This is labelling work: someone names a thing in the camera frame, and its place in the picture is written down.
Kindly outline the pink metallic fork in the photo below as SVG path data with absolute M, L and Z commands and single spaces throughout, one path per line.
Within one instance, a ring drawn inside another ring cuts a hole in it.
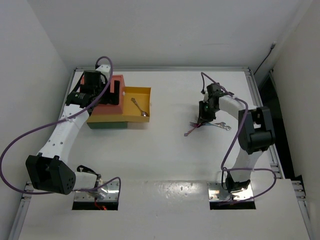
M 203 123 L 197 123 L 197 122 L 190 122 L 190 129 L 184 133 L 184 137 L 188 137 L 195 129 L 201 127 Z

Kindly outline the silver metal fork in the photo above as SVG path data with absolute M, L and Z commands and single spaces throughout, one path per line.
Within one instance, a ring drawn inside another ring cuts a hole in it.
M 219 122 L 219 123 L 207 123 L 206 125 L 208 126 L 215 126 L 221 129 L 224 129 L 226 131 L 230 131 L 232 128 L 228 125 L 226 125 L 224 122 Z

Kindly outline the silver metal spoon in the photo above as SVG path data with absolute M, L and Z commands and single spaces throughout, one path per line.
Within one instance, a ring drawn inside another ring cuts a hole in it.
M 138 110 L 139 110 L 140 113 L 141 113 L 141 116 L 143 116 L 143 117 L 148 117 L 148 116 L 149 116 L 149 114 L 148 114 L 146 111 L 144 111 L 144 110 L 141 109 L 141 107 L 139 106 L 139 104 L 137 103 L 137 101 L 136 101 L 136 99 L 135 99 L 134 97 L 131 98 L 131 101 L 132 101 L 132 102 L 135 104 L 135 106 L 138 108 Z

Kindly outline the green bottom drawer box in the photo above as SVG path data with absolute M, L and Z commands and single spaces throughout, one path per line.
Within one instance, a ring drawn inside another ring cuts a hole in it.
M 88 122 L 90 129 L 104 130 L 104 129 L 127 129 L 128 123 L 126 121 L 120 122 Z

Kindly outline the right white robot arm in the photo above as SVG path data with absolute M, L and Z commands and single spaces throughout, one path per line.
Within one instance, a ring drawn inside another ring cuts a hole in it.
M 221 169 L 227 172 L 224 184 L 229 193 L 246 189 L 258 159 L 276 141 L 271 111 L 265 106 L 248 105 L 232 93 L 223 91 L 217 83 L 209 84 L 201 93 L 203 100 L 199 101 L 198 126 L 215 120 L 218 111 L 226 112 L 238 121 L 235 139 L 227 151 L 229 154 L 238 141 L 238 156 L 230 169 L 225 168 L 226 156 Z

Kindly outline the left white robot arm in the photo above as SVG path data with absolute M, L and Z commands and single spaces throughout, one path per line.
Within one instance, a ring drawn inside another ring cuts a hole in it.
M 34 189 L 63 195 L 98 189 L 100 174 L 92 170 L 73 171 L 68 159 L 80 129 L 109 90 L 112 72 L 106 64 L 85 70 L 67 95 L 60 123 L 37 155 L 29 155 L 25 162 Z

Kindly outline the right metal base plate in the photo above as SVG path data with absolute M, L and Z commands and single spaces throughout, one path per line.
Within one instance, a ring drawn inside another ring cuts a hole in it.
M 208 182 L 207 187 L 209 201 L 213 203 L 241 201 L 254 196 L 251 184 L 247 188 L 232 192 L 228 192 L 225 183 L 221 183 L 221 181 Z

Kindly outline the metal base plate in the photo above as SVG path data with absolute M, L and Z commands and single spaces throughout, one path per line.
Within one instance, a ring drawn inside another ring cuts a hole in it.
M 98 203 L 106 202 L 117 202 L 120 189 L 120 182 L 118 179 L 106 184 L 105 186 L 99 188 L 97 191 L 82 192 L 76 191 L 74 193 L 74 202 L 84 203 L 84 202 L 94 202 L 95 199 Z
M 208 182 L 207 187 L 209 201 L 213 203 L 241 201 L 254 196 L 251 184 L 247 188 L 232 192 L 228 192 L 225 183 L 221 183 L 221 181 Z

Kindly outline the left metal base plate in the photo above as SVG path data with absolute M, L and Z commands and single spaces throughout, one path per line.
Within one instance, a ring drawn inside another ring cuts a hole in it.
M 82 192 L 76 191 L 74 193 L 74 202 L 84 203 L 84 202 L 94 202 L 95 199 L 98 203 L 106 202 L 117 202 L 120 189 L 120 182 L 118 179 L 106 184 L 105 186 L 99 188 L 97 191 Z

